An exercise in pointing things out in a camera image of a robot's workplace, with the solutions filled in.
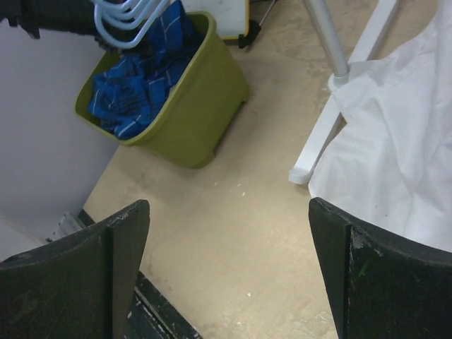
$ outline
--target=white cloth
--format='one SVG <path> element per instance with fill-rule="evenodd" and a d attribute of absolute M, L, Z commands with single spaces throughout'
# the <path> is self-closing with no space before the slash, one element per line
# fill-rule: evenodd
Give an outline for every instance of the white cloth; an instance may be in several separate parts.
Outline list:
<path fill-rule="evenodd" d="M 452 252 L 452 0 L 333 93 L 347 122 L 309 183 L 352 215 Z"/>

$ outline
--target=blue plaid fabric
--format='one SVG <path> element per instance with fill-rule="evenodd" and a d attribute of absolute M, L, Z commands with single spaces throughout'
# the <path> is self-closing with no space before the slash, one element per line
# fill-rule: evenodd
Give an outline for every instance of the blue plaid fabric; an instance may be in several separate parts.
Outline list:
<path fill-rule="evenodd" d="M 145 39 L 153 47 L 151 56 L 125 55 L 109 71 L 94 76 L 88 109 L 119 139 L 133 138 L 153 122 L 203 36 L 177 0 L 155 20 Z"/>

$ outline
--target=wall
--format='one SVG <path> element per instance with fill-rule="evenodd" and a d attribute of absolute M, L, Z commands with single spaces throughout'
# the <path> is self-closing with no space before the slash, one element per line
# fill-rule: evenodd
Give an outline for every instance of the wall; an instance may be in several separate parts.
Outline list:
<path fill-rule="evenodd" d="M 91 37 L 0 24 L 0 214 L 38 237 L 77 213 L 117 144 L 73 114 L 103 51 Z"/>
<path fill-rule="evenodd" d="M 41 239 L 24 232 L 0 215 L 0 262 L 16 254 L 42 246 Z"/>

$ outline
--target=green plastic basket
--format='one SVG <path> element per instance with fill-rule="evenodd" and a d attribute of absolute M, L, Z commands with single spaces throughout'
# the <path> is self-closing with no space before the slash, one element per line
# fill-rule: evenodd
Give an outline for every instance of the green plastic basket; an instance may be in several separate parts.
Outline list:
<path fill-rule="evenodd" d="M 125 146 L 138 146 L 181 167 L 199 168 L 215 157 L 215 147 L 240 104 L 248 100 L 249 87 L 242 70 L 216 33 L 215 19 L 207 12 L 189 14 L 205 39 L 174 87 L 154 122 L 129 140 L 118 140 L 100 128 L 88 111 L 93 76 L 112 68 L 116 54 L 106 53 L 83 86 L 76 115 L 100 133 Z"/>

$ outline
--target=beige floor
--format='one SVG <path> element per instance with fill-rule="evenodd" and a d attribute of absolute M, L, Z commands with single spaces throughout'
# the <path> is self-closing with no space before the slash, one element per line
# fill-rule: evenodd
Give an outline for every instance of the beige floor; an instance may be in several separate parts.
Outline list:
<path fill-rule="evenodd" d="M 436 6 L 401 3 L 381 55 L 414 37 Z M 329 4 L 350 53 L 376 1 Z M 254 15 L 266 6 L 254 6 Z M 120 148 L 85 209 L 100 220 L 150 201 L 141 269 L 205 338 L 337 338 L 307 220 L 309 193 L 287 180 L 331 73 L 302 0 L 279 1 L 254 47 L 232 52 L 252 96 L 215 161 L 191 171 Z"/>

